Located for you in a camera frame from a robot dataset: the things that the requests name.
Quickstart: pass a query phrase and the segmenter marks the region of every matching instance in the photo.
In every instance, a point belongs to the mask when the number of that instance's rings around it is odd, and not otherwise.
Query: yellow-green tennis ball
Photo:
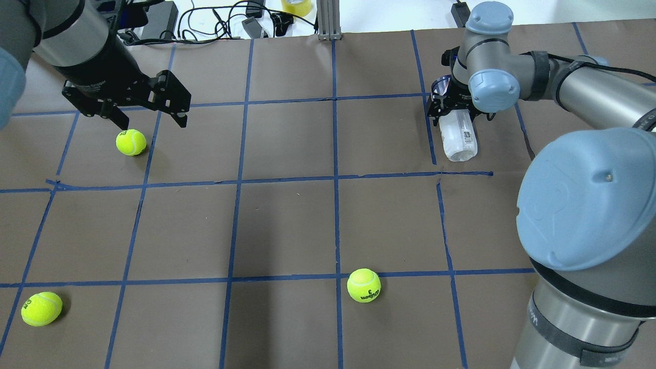
[[[380,278],[369,269],[358,269],[348,277],[346,289],[357,302],[372,302],[380,294]]]
[[[52,292],[32,295],[20,309],[23,321],[33,327],[52,323],[62,312],[62,299]]]
[[[128,156],[139,155],[146,148],[146,137],[136,129],[122,131],[116,136],[116,148]]]

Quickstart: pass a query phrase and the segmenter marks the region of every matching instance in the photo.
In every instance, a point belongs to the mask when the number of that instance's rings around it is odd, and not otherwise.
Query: gray robotic arm
[[[120,106],[141,105],[168,113],[180,127],[187,122],[191,94],[171,71],[150,78],[116,36],[124,1],[110,19],[95,0],[3,0],[0,14],[0,129],[25,86],[32,50],[67,81],[62,89],[82,114],[99,115],[127,129]]]
[[[540,280],[512,369],[612,367],[656,317],[656,93],[601,58],[513,55],[511,25],[502,3],[472,10],[461,46],[443,55],[451,75],[434,83],[428,116],[553,99],[601,129],[556,139],[525,174],[517,227]]]

